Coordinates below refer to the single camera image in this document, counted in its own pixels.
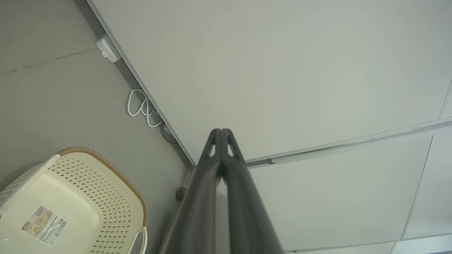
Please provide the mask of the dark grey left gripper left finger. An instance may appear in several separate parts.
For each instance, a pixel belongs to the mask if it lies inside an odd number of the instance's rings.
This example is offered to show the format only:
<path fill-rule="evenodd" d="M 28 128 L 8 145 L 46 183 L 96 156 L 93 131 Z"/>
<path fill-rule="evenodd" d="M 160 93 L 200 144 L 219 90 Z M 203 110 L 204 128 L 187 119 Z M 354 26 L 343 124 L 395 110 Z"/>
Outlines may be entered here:
<path fill-rule="evenodd" d="M 213 254 L 216 233 L 217 170 L 221 130 L 210 132 L 187 193 L 168 225 L 161 254 Z"/>

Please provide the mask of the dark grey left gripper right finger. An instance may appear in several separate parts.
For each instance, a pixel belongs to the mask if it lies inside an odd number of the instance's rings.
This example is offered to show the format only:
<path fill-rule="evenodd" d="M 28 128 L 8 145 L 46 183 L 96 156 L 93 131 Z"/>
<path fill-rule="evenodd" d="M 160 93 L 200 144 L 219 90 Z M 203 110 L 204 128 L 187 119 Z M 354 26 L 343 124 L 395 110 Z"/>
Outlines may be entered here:
<path fill-rule="evenodd" d="M 233 254 L 282 254 L 270 218 L 230 129 L 221 131 L 221 176 L 227 186 Z"/>

